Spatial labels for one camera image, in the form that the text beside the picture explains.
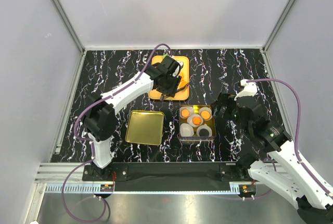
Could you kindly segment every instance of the black marble table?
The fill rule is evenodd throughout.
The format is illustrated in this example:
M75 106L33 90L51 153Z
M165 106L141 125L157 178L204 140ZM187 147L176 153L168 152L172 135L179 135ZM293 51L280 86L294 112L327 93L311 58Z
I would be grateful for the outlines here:
M167 53L158 50L157 55ZM52 162L80 162L91 153L87 142L73 138L73 126L80 112L88 106L87 95L103 93L116 88L140 71L150 54L139 51L88 51L76 89L67 128L59 155ZM178 140L178 109L181 104L210 104L222 92L237 93L241 79L267 78L267 70L259 49L177 49L176 56L190 60L190 96L185 101L154 101L148 94L138 97L117 115L118 124L111 136L111 154L114 162L186 162L235 161L242 152L260 151L243 135L232 121L217 121L214 142L182 145ZM267 115L282 123L271 85L258 83L256 99L263 103ZM155 110L165 114L163 139L159 146L137 145L125 142L129 114L132 110Z

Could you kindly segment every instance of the metal floor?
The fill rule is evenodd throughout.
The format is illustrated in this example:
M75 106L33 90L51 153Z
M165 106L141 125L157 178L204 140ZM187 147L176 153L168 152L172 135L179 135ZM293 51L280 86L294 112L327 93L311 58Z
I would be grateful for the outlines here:
M259 195L265 192L261 185ZM91 220L98 217L103 204L96 199L80 205L87 194L66 194L66 202L73 214ZM281 196L271 193L256 201L231 201L210 195L125 195L107 198L111 208L103 221L112 224L304 224L297 211ZM60 194L45 194L39 224L76 224L65 213Z

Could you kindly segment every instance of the metal tray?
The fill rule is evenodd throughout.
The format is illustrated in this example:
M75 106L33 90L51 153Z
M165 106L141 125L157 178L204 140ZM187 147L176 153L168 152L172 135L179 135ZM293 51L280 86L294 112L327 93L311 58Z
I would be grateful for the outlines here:
M129 143L160 145L163 136L164 113L133 110L130 114L125 141Z

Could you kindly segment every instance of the white panel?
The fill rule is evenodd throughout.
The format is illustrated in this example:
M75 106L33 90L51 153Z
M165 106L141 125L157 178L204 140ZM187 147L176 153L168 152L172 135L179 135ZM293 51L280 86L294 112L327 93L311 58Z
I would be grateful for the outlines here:
M299 149L333 183L333 3L297 0L277 34L268 57L275 77L298 92L302 105ZM296 100L280 86L288 116L296 126Z
M0 223L23 223L79 52L50 0L0 0Z
M86 47L262 46L288 0L60 0Z

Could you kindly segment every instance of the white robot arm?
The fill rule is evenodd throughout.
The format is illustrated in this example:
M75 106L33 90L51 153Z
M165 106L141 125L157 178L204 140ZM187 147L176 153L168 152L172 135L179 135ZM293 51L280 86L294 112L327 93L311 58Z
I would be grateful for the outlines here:
M138 72L132 79L112 91L89 95L90 100L96 102L101 98L108 98L89 110L83 124L88 130L88 136L94 143L94 164L104 169L111 161L110 137L116 126L116 115L128 103L152 89L174 96L181 77L179 73L183 67L181 61L176 61L169 55L164 55L161 63L147 66L144 72Z
M213 105L219 112L227 106L224 118L233 120L244 129L249 139L288 172L293 181L270 169L261 160L251 155L237 162L242 177L249 176L260 181L289 201L307 224L329 224L333 222L333 187L328 184L299 153L299 162L294 142L276 122L269 121L262 105L255 101L257 93L254 83L242 80L244 89L237 95L221 94Z

